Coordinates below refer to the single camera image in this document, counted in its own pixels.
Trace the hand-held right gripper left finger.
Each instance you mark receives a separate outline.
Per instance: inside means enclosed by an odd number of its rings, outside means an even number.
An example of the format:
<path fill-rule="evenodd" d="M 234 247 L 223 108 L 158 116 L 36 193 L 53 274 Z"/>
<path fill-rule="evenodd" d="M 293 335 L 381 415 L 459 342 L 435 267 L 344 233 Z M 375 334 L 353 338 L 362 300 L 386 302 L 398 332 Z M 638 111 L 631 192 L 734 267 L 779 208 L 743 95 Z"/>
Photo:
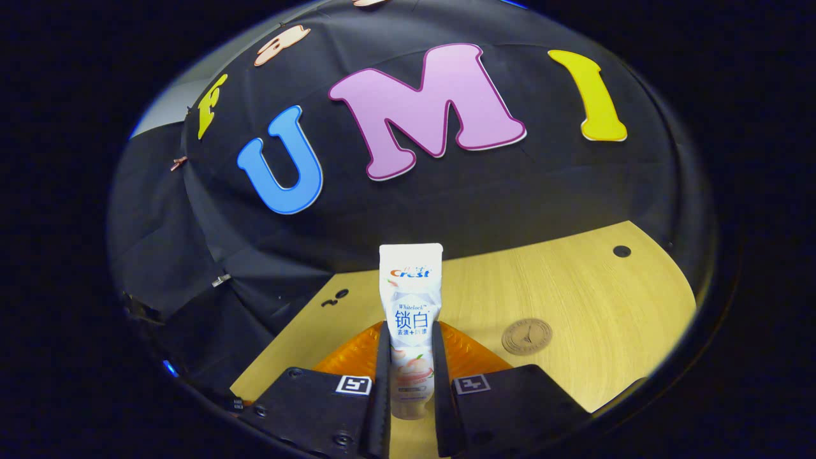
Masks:
<path fill-rule="evenodd" d="M 239 416 L 296 458 L 390 457 L 390 329 L 375 344 L 375 375 L 287 368 Z"/>

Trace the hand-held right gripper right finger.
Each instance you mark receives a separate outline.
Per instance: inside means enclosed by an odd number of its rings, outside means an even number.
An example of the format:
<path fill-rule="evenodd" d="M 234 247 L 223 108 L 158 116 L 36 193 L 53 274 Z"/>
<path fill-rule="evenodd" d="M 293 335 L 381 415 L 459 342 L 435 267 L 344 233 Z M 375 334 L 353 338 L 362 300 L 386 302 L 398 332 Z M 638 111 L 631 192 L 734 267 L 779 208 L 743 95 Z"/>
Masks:
<path fill-rule="evenodd" d="M 440 457 L 522 458 L 557 446 L 590 413 L 536 364 L 453 377 L 441 322 L 432 325 L 434 406 Z"/>

